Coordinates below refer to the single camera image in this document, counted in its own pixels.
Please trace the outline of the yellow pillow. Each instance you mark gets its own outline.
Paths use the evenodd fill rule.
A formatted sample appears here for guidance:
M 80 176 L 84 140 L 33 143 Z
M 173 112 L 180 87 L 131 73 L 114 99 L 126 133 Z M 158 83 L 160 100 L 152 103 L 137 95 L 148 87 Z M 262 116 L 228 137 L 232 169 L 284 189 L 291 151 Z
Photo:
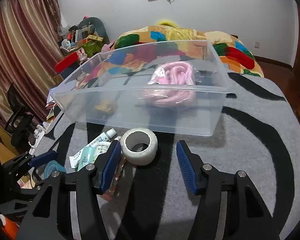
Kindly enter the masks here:
M 168 27 L 172 27 L 172 28 L 178 28 L 179 26 L 172 22 L 172 21 L 169 21 L 169 20 L 162 20 L 162 21 L 159 21 L 156 25 L 159 25 L 159 26 L 168 26 Z

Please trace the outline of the teal tape roll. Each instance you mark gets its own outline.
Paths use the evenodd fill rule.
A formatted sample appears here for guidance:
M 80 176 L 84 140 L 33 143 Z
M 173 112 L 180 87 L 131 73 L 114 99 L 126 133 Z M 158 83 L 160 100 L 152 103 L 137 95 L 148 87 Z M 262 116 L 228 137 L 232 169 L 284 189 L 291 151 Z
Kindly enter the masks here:
M 64 166 L 62 166 L 57 161 L 52 160 L 52 161 L 47 163 L 47 165 L 44 169 L 44 179 L 47 179 L 50 176 L 50 174 L 54 171 L 59 171 L 59 172 L 66 173 L 66 169 L 65 169 Z

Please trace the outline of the colourful patchwork quilt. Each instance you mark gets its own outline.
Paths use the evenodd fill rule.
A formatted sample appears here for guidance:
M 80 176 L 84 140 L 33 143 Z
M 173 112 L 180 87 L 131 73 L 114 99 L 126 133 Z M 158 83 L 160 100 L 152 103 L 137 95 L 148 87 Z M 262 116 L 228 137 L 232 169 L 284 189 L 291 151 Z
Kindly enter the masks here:
M 223 63 L 239 74 L 263 77 L 264 73 L 250 50 L 234 35 L 222 31 L 201 32 L 195 29 L 151 25 L 121 34 L 106 55 L 88 63 L 91 71 L 84 71 L 77 79 L 81 89 L 105 72 L 135 73 L 146 64 L 165 57 L 179 56 L 181 60 L 201 59 L 200 47 L 209 41 Z

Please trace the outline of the white wall socket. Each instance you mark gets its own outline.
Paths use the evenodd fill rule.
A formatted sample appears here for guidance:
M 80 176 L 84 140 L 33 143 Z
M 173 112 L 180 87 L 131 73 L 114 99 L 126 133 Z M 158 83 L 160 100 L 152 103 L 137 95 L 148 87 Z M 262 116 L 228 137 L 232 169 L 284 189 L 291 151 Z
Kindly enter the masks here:
M 259 42 L 255 42 L 255 43 L 254 43 L 254 47 L 255 47 L 255 48 L 259 48 L 259 47 L 260 47 L 260 43 L 259 43 Z

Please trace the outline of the red box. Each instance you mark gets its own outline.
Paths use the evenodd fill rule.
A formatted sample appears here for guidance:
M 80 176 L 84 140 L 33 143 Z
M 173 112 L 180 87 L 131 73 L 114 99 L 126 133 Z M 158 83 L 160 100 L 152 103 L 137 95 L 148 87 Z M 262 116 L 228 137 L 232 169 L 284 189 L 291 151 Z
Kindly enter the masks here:
M 74 66 L 78 65 L 78 53 L 76 51 L 71 52 L 64 59 L 59 61 L 54 66 L 54 69 L 55 69 L 56 73 L 60 74 L 61 72 L 66 70 L 66 68 L 69 68 L 72 65 L 74 65 Z

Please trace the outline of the teal white squeeze bottle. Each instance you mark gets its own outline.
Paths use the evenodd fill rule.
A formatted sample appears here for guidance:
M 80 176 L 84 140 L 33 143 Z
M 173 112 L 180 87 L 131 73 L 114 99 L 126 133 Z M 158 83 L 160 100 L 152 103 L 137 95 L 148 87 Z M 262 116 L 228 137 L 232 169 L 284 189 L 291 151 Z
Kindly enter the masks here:
M 81 158 L 78 162 L 78 168 L 77 168 L 78 171 L 83 167 L 85 167 L 86 165 L 94 163 L 95 151 L 96 149 L 94 147 L 88 146 L 83 148 Z

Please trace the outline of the grey neck pillow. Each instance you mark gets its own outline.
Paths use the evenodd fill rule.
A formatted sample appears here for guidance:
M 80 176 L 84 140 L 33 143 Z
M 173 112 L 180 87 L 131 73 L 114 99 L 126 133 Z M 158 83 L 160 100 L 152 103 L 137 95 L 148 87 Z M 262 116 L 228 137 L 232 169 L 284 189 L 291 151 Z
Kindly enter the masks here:
M 103 42 L 105 44 L 109 44 L 109 37 L 107 35 L 106 29 L 103 22 L 99 18 L 84 16 L 78 27 L 79 29 L 82 29 L 86 25 L 93 25 L 98 36 L 103 38 Z

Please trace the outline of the grey black zebra blanket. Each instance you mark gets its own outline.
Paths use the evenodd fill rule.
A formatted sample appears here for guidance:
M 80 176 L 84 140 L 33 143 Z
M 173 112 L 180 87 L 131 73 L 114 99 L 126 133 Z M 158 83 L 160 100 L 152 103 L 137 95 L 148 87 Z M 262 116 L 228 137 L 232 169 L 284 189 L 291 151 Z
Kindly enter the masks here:
M 36 153 L 53 171 L 18 239 L 285 239 L 300 220 L 300 125 L 264 77 L 195 71 L 193 85 L 151 72 L 60 84 L 62 117 Z

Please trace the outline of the white ointment tube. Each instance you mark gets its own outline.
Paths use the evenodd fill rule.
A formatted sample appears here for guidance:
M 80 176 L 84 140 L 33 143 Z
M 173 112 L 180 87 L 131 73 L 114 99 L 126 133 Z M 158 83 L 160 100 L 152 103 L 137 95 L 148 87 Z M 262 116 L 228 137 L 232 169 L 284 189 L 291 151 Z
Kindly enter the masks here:
M 111 141 L 111 139 L 117 134 L 114 128 L 111 128 L 110 130 L 106 132 L 102 132 L 100 135 L 98 135 L 94 140 L 92 140 L 89 144 L 84 146 L 81 150 L 79 150 L 75 155 L 70 156 L 70 166 L 71 168 L 75 169 L 77 167 L 77 163 L 81 159 L 82 153 L 84 151 L 85 147 L 96 147 L 96 145 L 99 142 L 104 142 L 104 141 Z

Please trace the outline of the white gauze tape roll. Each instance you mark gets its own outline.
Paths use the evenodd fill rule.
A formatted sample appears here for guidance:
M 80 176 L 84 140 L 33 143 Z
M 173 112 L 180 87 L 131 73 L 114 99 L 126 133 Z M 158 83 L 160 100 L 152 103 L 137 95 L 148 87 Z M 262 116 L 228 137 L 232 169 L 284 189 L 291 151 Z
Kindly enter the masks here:
M 128 162 L 137 166 L 150 164 L 158 149 L 156 135 L 147 128 L 133 128 L 120 139 L 121 150 Z

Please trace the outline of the small wooden block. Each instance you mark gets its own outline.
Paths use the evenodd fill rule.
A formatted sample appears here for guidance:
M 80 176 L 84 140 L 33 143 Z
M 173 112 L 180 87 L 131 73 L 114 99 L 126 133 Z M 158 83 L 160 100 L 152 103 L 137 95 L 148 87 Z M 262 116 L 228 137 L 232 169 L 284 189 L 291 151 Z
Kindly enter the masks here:
M 94 109 L 100 113 L 112 115 L 117 109 L 117 103 L 114 101 L 102 100 L 94 107 Z

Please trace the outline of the white green-label pill bottle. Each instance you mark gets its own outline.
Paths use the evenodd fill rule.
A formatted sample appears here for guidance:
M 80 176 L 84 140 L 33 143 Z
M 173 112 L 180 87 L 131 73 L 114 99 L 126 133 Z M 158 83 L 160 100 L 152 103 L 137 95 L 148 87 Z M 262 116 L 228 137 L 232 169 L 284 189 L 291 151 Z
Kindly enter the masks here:
M 99 155 L 106 153 L 110 145 L 111 142 L 108 141 L 98 142 L 95 147 L 93 162 L 98 158 Z

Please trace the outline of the pink rabbit bottle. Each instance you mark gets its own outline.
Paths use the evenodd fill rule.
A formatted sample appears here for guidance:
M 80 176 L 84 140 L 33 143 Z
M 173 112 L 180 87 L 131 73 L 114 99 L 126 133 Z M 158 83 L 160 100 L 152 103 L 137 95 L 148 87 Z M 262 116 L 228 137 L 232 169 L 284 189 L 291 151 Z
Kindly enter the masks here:
M 85 63 L 89 58 L 85 52 L 84 48 L 81 48 L 77 51 L 79 64 Z

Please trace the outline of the pink knitted hat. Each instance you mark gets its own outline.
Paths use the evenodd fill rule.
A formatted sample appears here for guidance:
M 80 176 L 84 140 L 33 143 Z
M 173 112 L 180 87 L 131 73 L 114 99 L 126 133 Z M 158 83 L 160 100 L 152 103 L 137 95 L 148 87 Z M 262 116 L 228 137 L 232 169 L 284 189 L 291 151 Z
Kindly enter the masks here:
M 105 52 L 110 51 L 114 44 L 115 44 L 115 41 L 111 41 L 109 44 L 104 44 L 101 49 L 101 52 L 105 53 Z

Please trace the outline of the clear plastic storage box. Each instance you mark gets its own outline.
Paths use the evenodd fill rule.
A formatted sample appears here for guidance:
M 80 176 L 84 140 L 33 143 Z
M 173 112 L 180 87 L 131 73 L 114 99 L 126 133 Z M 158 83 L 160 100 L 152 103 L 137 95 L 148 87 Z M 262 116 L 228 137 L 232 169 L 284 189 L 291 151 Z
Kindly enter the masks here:
M 204 52 L 201 59 L 165 56 L 133 74 L 105 72 L 77 89 L 77 79 L 92 70 L 88 63 L 107 52 L 99 53 L 71 73 L 51 95 L 72 121 L 211 136 L 230 93 L 230 79 L 211 43 L 203 41 L 200 47 Z M 112 115 L 94 109 L 102 100 L 117 103 Z

